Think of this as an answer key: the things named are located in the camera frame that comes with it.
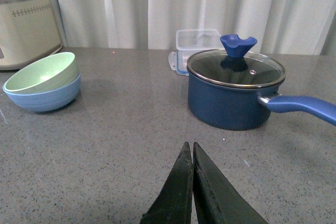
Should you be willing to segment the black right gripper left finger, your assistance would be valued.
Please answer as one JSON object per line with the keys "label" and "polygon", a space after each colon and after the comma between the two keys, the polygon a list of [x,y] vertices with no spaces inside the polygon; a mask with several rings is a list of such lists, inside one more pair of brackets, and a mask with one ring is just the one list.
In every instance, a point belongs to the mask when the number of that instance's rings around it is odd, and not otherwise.
{"label": "black right gripper left finger", "polygon": [[191,222],[194,165],[188,142],[182,149],[158,195],[141,223]]}

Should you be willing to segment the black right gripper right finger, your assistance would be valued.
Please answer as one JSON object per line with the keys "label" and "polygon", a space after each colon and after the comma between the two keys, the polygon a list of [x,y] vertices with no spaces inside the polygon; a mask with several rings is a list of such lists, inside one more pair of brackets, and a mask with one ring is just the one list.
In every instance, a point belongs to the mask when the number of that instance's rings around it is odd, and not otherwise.
{"label": "black right gripper right finger", "polygon": [[193,145],[193,162],[193,193],[198,223],[267,223],[197,142]]}

